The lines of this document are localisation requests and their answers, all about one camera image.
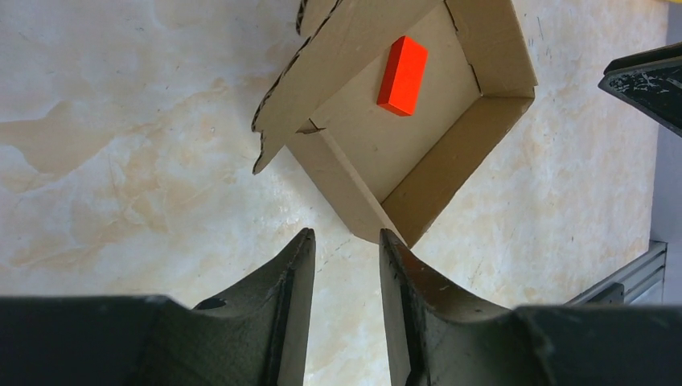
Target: beige marble tabletop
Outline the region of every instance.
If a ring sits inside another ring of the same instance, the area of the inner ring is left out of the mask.
[[[657,0],[515,0],[535,104],[416,246],[505,306],[565,302],[647,248],[656,124],[597,89],[664,45]],[[298,0],[0,2],[0,291],[193,305],[317,232],[307,384],[388,384],[377,254],[249,130]]]

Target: marble surface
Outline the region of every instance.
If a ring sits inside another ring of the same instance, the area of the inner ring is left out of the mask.
[[[564,302],[647,247],[656,124],[600,92],[664,45],[656,0],[515,0],[535,104],[415,247],[504,306]],[[0,2],[0,292],[230,286],[317,232],[307,384],[388,384],[377,254],[249,130],[297,0]]]

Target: block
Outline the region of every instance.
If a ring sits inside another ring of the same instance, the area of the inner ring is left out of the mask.
[[[429,51],[408,36],[398,39],[388,54],[376,103],[400,117],[414,114],[428,56]]]

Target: open cardboard box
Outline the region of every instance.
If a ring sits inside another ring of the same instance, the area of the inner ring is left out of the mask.
[[[304,0],[297,25],[308,7],[331,12],[256,112],[254,173],[288,146],[351,232],[412,246],[533,101],[512,0]],[[376,105],[402,35],[429,50],[411,117]]]

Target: red block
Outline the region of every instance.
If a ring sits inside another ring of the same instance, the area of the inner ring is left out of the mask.
[[[388,54],[376,103],[400,117],[414,114],[428,56],[426,48],[408,36],[398,39]]]

